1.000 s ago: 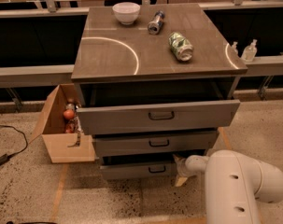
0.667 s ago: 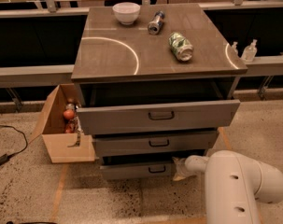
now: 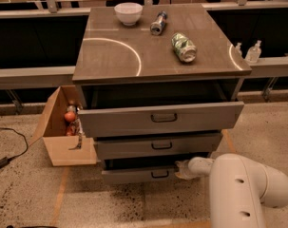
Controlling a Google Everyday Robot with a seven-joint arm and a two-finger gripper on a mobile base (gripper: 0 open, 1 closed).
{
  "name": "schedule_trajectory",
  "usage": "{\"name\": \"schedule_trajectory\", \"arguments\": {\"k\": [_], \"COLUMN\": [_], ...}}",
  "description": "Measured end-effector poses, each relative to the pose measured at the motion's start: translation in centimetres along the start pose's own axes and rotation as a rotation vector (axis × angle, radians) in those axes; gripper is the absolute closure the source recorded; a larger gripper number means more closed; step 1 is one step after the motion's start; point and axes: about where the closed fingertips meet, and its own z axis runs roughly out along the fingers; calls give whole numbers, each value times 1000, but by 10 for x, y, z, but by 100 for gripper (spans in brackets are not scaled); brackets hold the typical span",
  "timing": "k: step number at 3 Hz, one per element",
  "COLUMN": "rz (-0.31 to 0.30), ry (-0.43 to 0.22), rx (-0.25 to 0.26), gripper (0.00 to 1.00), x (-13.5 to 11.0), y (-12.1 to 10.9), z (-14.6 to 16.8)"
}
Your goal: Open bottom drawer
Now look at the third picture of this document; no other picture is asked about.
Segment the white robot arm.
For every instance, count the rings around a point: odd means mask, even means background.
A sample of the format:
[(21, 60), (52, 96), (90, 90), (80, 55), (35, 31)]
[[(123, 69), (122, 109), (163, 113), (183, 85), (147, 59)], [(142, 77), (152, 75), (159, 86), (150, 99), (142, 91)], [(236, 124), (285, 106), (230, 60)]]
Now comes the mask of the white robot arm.
[(262, 208), (288, 205), (288, 177), (238, 154), (176, 163), (183, 180), (209, 179), (211, 228), (266, 228)]

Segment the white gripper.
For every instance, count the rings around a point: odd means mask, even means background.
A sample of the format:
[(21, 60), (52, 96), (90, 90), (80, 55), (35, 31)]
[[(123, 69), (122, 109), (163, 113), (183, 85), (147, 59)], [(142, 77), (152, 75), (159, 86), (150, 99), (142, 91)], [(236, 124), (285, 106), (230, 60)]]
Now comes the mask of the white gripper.
[(175, 173), (175, 176), (181, 180), (192, 180), (197, 177), (196, 174), (192, 173), (188, 168), (188, 161), (175, 161), (176, 168), (178, 172)]

